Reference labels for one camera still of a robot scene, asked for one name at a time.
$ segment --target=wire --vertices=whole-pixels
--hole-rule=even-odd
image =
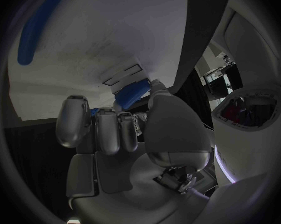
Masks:
[[[204,126],[207,126],[209,129],[211,129],[211,130],[213,130],[213,131],[214,131],[214,129],[213,129],[213,128],[211,128],[210,126],[206,125],[204,122],[202,122],[202,123],[204,124]]]

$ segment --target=blue light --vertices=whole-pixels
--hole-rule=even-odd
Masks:
[[[221,168],[222,172],[225,174],[225,176],[227,177],[227,179],[231,182],[231,183],[235,183],[236,181],[233,180],[233,178],[228,174],[228,172],[225,170],[225,168],[223,167],[221,160],[218,156],[218,152],[217,152],[217,146],[215,145],[215,157],[217,159],[217,162],[219,164],[219,167]]]

